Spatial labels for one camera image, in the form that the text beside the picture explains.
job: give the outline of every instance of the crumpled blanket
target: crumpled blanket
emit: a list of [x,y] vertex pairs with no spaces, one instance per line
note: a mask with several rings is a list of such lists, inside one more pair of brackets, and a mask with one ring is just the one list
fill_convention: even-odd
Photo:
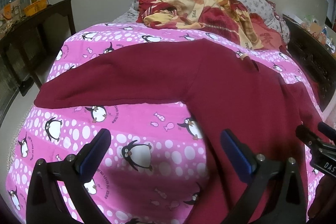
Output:
[[238,0],[139,0],[138,23],[154,29],[202,29],[247,49],[263,48]]

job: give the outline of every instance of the wooden bed frame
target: wooden bed frame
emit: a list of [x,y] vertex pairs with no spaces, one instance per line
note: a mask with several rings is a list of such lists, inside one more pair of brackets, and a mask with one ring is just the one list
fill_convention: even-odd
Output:
[[330,103],[336,90],[336,59],[309,32],[283,15],[289,30],[288,51],[319,87],[320,108]]

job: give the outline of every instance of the metal screw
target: metal screw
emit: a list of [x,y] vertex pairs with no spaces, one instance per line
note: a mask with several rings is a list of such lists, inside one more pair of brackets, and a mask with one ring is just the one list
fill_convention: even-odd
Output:
[[264,161],[266,158],[263,154],[258,154],[257,155],[257,160]]
[[42,163],[44,163],[44,159],[38,159],[36,162],[37,165],[41,165]]
[[67,156],[67,161],[73,161],[76,158],[74,154],[70,154]]
[[290,164],[295,164],[296,163],[296,160],[294,158],[289,158],[288,161],[289,161]]

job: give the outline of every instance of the sweatshirt sleeve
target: sweatshirt sleeve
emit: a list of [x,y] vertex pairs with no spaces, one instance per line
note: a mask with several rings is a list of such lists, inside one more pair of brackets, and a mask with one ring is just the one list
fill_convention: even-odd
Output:
[[209,43],[200,39],[120,48],[45,83],[34,104],[54,109],[183,101]]

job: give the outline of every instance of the blue gripper pad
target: blue gripper pad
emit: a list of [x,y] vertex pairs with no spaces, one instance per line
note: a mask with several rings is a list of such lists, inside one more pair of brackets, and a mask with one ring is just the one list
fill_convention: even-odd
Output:
[[222,131],[220,144],[235,169],[239,179],[244,183],[252,181],[252,174],[257,168],[257,162],[250,148],[241,143],[229,129]]
[[111,144],[111,133],[102,128],[93,140],[84,145],[77,155],[75,169],[82,183],[89,182],[95,174]]

